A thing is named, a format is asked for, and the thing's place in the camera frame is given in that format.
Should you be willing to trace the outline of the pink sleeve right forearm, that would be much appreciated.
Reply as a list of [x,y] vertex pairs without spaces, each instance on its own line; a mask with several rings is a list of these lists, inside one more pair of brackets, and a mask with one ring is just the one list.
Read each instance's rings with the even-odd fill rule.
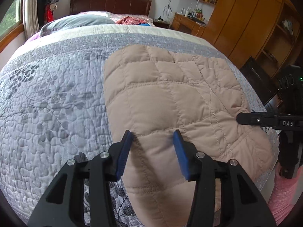
[[281,166],[278,163],[275,170],[274,188],[268,201],[268,207],[277,225],[286,218],[294,206],[292,200],[297,190],[302,167],[298,169],[297,176],[291,179],[279,175],[280,170]]

